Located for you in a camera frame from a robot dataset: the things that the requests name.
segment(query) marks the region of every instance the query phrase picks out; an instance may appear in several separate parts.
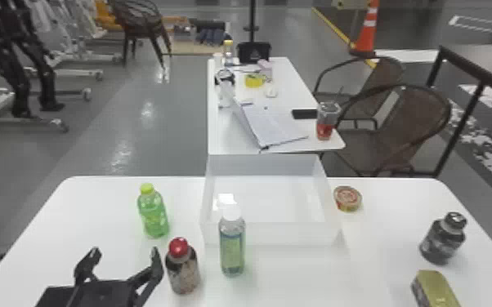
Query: orange traffic cone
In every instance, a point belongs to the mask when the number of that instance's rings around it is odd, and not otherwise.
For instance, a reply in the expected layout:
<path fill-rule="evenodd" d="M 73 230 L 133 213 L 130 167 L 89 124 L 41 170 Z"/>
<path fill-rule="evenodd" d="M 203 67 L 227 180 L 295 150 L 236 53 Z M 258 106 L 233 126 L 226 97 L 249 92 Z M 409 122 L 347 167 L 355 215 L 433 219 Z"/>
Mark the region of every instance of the orange traffic cone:
<path fill-rule="evenodd" d="M 376 21 L 378 19 L 379 0 L 372 0 L 368 5 L 365 23 L 356 40 L 355 46 L 349 50 L 352 56 L 369 58 L 376 55 L 373 51 L 373 39 L 376 36 Z"/>

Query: green bottle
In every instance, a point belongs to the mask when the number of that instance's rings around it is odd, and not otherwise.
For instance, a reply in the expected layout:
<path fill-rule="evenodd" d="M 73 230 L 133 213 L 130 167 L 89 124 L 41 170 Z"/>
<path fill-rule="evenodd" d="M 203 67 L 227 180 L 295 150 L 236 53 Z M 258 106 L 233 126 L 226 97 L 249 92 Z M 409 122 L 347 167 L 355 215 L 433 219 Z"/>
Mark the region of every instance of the green bottle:
<path fill-rule="evenodd" d="M 168 233 L 169 224 L 164 201 L 152 184 L 141 185 L 137 208 L 143 220 L 143 228 L 149 236 L 160 238 Z"/>

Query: table leg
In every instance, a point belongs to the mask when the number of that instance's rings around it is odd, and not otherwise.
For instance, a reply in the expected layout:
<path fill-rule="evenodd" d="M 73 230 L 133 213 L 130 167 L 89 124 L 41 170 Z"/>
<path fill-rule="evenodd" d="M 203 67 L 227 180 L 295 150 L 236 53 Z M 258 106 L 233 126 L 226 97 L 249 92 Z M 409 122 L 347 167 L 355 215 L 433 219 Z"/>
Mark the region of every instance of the table leg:
<path fill-rule="evenodd" d="M 441 159 L 436 165 L 435 171 L 433 172 L 433 177 L 437 178 L 441 174 L 441 171 L 445 166 L 446 160 L 448 160 L 448 157 L 452 153 L 452 149 L 454 149 L 454 146 L 458 142 L 459 135 L 460 133 L 462 133 L 462 130 L 465 127 L 465 124 L 467 123 L 467 120 L 469 119 L 469 117 L 471 117 L 471 114 L 475 109 L 476 103 L 479 101 L 479 98 L 481 97 L 482 91 L 484 91 L 485 87 L 486 84 L 484 84 L 483 82 L 479 82 L 478 87 L 476 87 L 475 93 L 473 93 L 471 100 L 469 100 L 469 105 L 467 105 L 467 108 L 465 109 L 462 118 L 459 120 L 458 126 L 454 130 L 454 134 L 452 135 L 452 138 L 450 138 L 450 141 L 446 145 L 445 152 L 442 154 Z"/>
<path fill-rule="evenodd" d="M 442 52 L 436 56 L 435 63 L 433 63 L 433 67 L 431 68 L 431 72 L 429 73 L 429 78 L 427 78 L 427 82 L 425 83 L 427 87 L 432 87 L 435 84 L 436 75 L 439 73 L 441 69 L 442 60 L 444 56 L 442 56 Z"/>

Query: green bottle cap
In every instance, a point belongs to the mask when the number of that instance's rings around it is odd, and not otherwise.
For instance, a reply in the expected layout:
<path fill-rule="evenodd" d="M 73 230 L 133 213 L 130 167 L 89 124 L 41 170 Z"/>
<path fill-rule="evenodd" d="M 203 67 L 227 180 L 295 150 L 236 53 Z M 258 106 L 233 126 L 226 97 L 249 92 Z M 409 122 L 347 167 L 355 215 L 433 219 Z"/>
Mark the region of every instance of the green bottle cap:
<path fill-rule="evenodd" d="M 154 191 L 153 184 L 143 184 L 140 187 L 141 194 L 151 194 Z"/>

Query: yellow tape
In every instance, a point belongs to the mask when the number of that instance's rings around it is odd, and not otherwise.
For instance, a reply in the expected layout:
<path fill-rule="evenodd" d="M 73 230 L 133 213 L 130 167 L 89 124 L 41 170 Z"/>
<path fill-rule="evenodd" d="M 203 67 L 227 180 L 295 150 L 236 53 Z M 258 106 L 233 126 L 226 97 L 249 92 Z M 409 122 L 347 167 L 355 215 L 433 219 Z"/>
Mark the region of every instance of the yellow tape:
<path fill-rule="evenodd" d="M 325 22 L 347 45 L 351 46 L 351 48 L 354 48 L 356 45 L 354 42 L 351 42 L 351 40 L 345 35 L 344 32 L 342 32 L 338 27 L 336 27 L 332 21 L 328 20 L 322 13 L 317 10 L 315 7 L 311 8 L 315 14 L 318 15 L 319 18 L 322 19 L 323 22 Z M 372 69 L 376 67 L 376 62 L 372 60 L 365 60 L 365 63 L 370 66 Z"/>
<path fill-rule="evenodd" d="M 263 76 L 250 73 L 244 77 L 244 83 L 246 84 L 246 87 L 260 87 L 263 85 Z"/>

